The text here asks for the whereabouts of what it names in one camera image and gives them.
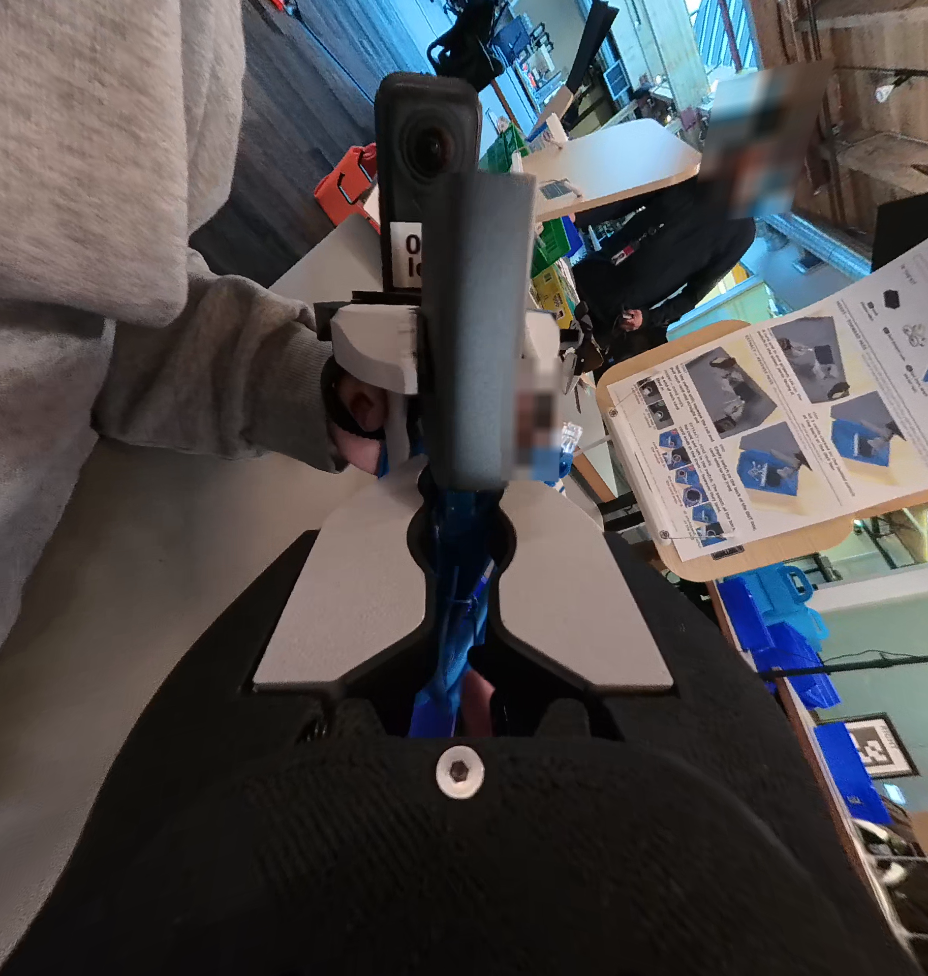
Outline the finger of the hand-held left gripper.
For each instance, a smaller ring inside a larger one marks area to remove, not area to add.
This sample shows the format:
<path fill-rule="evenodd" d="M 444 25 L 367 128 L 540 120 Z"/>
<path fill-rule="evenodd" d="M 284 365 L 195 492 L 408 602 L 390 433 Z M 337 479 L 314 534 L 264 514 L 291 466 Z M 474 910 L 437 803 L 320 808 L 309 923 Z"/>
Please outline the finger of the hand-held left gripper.
<path fill-rule="evenodd" d="M 418 384 L 419 308 L 349 303 L 330 323 L 336 363 L 361 383 L 414 397 Z"/>
<path fill-rule="evenodd" d="M 549 311 L 528 309 L 524 313 L 520 357 L 539 367 L 553 367 L 560 360 L 560 327 Z"/>

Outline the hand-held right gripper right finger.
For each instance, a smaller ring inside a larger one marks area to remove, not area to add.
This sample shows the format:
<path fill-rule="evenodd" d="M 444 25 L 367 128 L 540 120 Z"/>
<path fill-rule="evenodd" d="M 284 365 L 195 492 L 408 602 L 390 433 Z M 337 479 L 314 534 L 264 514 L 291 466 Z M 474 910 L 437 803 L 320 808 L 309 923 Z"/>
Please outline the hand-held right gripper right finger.
<path fill-rule="evenodd" d="M 629 696 L 674 680 L 604 532 L 548 486 L 499 503 L 504 563 L 471 663 L 503 696 Z"/>

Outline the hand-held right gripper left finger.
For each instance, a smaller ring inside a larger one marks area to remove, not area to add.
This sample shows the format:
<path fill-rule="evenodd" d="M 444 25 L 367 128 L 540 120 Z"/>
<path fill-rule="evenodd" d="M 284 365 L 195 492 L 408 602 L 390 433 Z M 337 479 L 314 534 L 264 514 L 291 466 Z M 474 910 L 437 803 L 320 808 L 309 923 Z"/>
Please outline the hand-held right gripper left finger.
<path fill-rule="evenodd" d="M 409 528 L 426 458 L 352 495 L 324 522 L 253 676 L 258 693 L 362 694 L 386 655 L 426 617 Z"/>

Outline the black network adapter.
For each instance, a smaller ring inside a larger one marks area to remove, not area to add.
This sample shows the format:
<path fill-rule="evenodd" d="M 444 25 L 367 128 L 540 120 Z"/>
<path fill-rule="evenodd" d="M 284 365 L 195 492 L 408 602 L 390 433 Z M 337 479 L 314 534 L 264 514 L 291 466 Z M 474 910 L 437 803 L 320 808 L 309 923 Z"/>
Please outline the black network adapter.
<path fill-rule="evenodd" d="M 442 490 L 511 476 L 536 192 L 531 174 L 474 169 L 439 177 L 422 209 L 419 389 Z"/>

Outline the person's left hand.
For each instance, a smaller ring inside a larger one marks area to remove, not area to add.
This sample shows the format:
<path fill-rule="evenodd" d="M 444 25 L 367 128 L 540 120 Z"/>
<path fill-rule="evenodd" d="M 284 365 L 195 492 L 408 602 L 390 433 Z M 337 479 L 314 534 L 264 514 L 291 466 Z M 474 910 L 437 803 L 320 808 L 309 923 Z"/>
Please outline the person's left hand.
<path fill-rule="evenodd" d="M 355 378 L 331 357 L 322 372 L 321 394 L 336 454 L 350 466 L 377 474 L 389 417 L 388 393 Z"/>

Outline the yellow box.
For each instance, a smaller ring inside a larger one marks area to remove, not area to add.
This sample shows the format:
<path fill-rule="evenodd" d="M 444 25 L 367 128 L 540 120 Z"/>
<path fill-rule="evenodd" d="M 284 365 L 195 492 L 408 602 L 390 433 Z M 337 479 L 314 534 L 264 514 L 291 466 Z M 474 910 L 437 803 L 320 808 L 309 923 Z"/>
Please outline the yellow box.
<path fill-rule="evenodd" d="M 531 279 L 531 289 L 539 306 L 557 321 L 571 319 L 577 306 L 575 289 L 568 277 L 552 265 Z"/>

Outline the green bin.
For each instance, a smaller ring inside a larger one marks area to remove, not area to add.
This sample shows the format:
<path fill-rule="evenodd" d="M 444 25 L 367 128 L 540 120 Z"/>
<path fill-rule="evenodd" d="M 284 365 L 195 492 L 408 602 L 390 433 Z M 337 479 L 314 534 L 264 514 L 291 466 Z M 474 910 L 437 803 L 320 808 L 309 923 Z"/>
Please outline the green bin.
<path fill-rule="evenodd" d="M 575 255 L 583 241 L 572 217 L 563 216 L 536 230 L 531 260 L 531 278 L 541 275 L 562 258 Z"/>

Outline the green crate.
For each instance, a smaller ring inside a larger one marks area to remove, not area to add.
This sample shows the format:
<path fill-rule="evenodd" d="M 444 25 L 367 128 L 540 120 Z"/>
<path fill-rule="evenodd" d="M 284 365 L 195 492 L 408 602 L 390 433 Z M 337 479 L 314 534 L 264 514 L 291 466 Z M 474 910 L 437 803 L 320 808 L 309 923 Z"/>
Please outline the green crate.
<path fill-rule="evenodd" d="M 520 129 L 508 118 L 501 120 L 504 127 L 479 159 L 479 169 L 492 174 L 511 174 L 523 171 L 523 160 L 530 148 Z"/>

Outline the small blue bin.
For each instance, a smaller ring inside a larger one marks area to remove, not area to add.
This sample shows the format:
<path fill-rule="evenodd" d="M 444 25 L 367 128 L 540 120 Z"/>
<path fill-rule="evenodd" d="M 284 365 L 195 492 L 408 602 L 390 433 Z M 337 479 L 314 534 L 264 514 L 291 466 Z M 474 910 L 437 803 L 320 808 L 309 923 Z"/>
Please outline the small blue bin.
<path fill-rule="evenodd" d="M 819 656 L 806 646 L 791 650 L 773 649 L 760 669 L 781 669 L 787 673 L 789 670 L 819 666 L 822 666 Z M 842 702 L 831 678 L 824 674 L 793 676 L 789 678 L 789 683 L 809 711 L 833 709 Z"/>
<path fill-rule="evenodd" d="M 848 728 L 843 723 L 830 722 L 815 725 L 812 732 L 851 818 L 890 825 L 892 818 L 884 799 L 865 769 Z"/>
<path fill-rule="evenodd" d="M 768 672 L 775 646 L 771 631 L 751 592 L 740 579 L 734 578 L 717 583 L 717 590 L 737 650 L 749 660 L 756 672 Z"/>

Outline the white table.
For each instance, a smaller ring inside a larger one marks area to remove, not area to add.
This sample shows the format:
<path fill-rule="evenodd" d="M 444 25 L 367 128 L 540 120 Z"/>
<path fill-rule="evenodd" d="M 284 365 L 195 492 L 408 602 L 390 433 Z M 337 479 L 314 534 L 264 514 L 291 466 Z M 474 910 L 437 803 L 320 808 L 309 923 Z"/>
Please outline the white table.
<path fill-rule="evenodd" d="M 535 220 L 545 223 L 658 191 L 695 177 L 699 151 L 652 119 L 549 144 L 521 165 L 536 178 Z"/>

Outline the instruction poster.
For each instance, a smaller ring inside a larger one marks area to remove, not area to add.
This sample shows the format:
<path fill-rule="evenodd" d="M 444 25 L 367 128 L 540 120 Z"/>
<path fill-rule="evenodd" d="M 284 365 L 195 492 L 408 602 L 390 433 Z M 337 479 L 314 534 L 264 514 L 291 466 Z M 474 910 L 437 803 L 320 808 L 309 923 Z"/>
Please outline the instruction poster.
<path fill-rule="evenodd" d="M 928 503 L 928 238 L 802 311 L 711 325 L 597 390 L 663 564 L 705 582 Z"/>

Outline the person's grey sweater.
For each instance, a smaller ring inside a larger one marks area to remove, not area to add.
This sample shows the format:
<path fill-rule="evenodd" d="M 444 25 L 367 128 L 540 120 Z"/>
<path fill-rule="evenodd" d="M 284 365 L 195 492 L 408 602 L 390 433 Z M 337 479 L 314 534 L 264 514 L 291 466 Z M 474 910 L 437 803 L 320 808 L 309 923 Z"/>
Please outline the person's grey sweater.
<path fill-rule="evenodd" d="M 0 2 L 0 648 L 95 433 L 116 324 L 170 324 L 226 201 L 240 2 Z"/>

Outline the framed marker tag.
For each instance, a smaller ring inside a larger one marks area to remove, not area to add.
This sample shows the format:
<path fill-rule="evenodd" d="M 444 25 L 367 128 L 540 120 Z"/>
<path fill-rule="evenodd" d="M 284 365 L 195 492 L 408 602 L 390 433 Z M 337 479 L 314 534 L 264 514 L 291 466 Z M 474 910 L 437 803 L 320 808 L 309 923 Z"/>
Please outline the framed marker tag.
<path fill-rule="evenodd" d="M 854 749 L 871 780 L 919 777 L 920 771 L 889 715 L 867 714 L 842 719 Z"/>

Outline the clear plastic box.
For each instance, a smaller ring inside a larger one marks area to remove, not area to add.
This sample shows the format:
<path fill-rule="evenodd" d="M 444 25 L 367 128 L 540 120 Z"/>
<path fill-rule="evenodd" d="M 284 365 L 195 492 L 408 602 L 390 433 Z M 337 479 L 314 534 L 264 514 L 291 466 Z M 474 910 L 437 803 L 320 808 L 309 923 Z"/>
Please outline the clear plastic box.
<path fill-rule="evenodd" d="M 928 937 L 928 858 L 889 825 L 853 823 L 894 920 L 908 935 Z"/>

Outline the blue handled caddy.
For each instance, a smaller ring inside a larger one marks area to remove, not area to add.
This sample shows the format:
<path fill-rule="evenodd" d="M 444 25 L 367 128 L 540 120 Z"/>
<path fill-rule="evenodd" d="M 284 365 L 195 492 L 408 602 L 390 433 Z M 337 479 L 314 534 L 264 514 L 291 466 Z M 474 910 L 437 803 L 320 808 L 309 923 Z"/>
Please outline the blue handled caddy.
<path fill-rule="evenodd" d="M 746 579 L 768 628 L 779 624 L 794 628 L 816 651 L 821 651 L 829 629 L 810 605 L 814 589 L 800 568 L 778 563 L 754 570 Z"/>

